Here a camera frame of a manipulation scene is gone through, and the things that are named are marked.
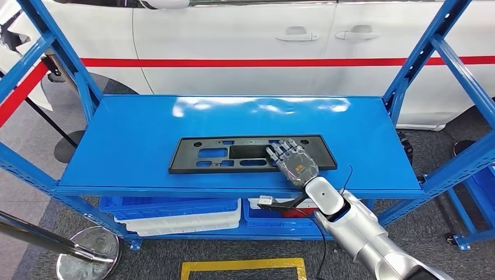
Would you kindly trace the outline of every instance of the red stripe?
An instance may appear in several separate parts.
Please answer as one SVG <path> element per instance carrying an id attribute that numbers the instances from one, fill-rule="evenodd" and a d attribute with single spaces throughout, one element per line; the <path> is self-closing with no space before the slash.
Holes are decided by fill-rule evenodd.
<path id="1" fill-rule="evenodd" d="M 495 64 L 495 55 L 461 57 L 464 64 Z M 82 58 L 87 67 L 363 67 L 402 66 L 405 58 L 329 58 L 329 59 L 120 59 Z M 445 65 L 432 57 L 426 65 Z"/>
<path id="2" fill-rule="evenodd" d="M 0 104 L 0 127 L 11 117 L 12 113 L 26 99 L 27 95 L 34 89 L 48 71 L 44 63 L 40 62 L 34 67 L 29 75 L 16 87 L 12 93 Z"/>
<path id="3" fill-rule="evenodd" d="M 331 59 L 119 59 L 82 58 L 87 67 L 365 67 L 401 66 L 405 58 Z M 464 64 L 495 64 L 495 55 L 461 57 Z M 426 65 L 444 65 L 441 58 L 430 58 Z M 48 69 L 39 63 L 26 79 L 0 104 L 0 127 L 19 107 Z"/>

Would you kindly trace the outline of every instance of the black pole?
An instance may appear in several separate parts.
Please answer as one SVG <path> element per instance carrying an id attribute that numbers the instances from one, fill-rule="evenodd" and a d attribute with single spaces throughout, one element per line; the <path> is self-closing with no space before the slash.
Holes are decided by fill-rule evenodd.
<path id="1" fill-rule="evenodd" d="M 62 128 L 60 128 L 40 107 L 38 107 L 38 105 L 36 105 L 29 97 L 26 97 L 25 99 L 26 103 L 29 104 L 29 106 L 31 106 L 31 108 L 33 108 L 42 118 L 44 118 L 47 123 L 49 123 L 51 125 L 51 127 L 53 127 L 60 135 L 62 135 L 62 137 L 64 137 L 65 140 L 67 140 L 67 142 L 69 142 L 69 144 L 71 144 L 74 148 L 77 148 L 77 143 L 74 142 L 74 140 L 72 140 L 72 138 L 69 137 L 69 135 L 67 135 L 63 130 Z"/>
<path id="2" fill-rule="evenodd" d="M 97 261 L 99 263 L 114 262 L 111 258 L 107 258 L 106 255 L 96 253 L 53 232 L 2 211 L 0 211 L 0 233 L 80 260 Z"/>

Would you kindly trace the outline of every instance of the car door handle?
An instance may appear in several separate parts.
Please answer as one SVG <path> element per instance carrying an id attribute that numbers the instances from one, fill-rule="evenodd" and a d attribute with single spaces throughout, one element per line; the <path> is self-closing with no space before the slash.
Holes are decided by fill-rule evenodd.
<path id="1" fill-rule="evenodd" d="M 294 35 L 279 35 L 277 36 L 277 40 L 280 41 L 316 41 L 318 40 L 318 35 L 315 33 L 309 33 L 309 34 L 294 34 Z"/>
<path id="2" fill-rule="evenodd" d="M 380 32 L 373 30 L 370 25 L 355 25 L 349 31 L 340 31 L 335 34 L 335 38 L 340 40 L 369 40 L 380 37 Z"/>
<path id="3" fill-rule="evenodd" d="M 316 41 L 320 36 L 314 32 L 307 32 L 303 26 L 291 26 L 285 30 L 285 34 L 277 35 L 275 38 L 281 41 Z"/>

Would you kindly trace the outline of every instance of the yellow floor marking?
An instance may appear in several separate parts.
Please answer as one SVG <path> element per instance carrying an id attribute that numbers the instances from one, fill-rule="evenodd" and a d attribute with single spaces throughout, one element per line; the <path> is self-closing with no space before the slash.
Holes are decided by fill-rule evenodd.
<path id="1" fill-rule="evenodd" d="M 189 280 L 192 271 L 259 270 L 262 268 L 295 267 L 297 280 L 306 280 L 306 268 L 302 258 L 272 258 L 246 261 L 199 261 L 183 262 L 180 280 Z"/>

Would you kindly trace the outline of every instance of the blue plastic crate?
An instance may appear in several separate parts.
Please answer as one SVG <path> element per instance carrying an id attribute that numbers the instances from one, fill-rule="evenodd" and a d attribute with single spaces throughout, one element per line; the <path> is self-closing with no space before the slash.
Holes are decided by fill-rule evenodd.
<path id="1" fill-rule="evenodd" d="M 120 221 L 166 216 L 235 211 L 237 199 L 101 197 L 100 211 L 111 213 Z"/>
<path id="2" fill-rule="evenodd" d="M 480 170 L 473 175 L 473 179 L 483 190 L 493 209 L 495 209 L 495 170 L 493 167 L 489 166 Z"/>
<path id="3" fill-rule="evenodd" d="M 282 218 L 281 212 L 278 211 L 251 209 L 247 199 L 242 200 L 242 208 L 246 225 L 250 228 L 316 229 L 315 224 L 308 218 Z"/>

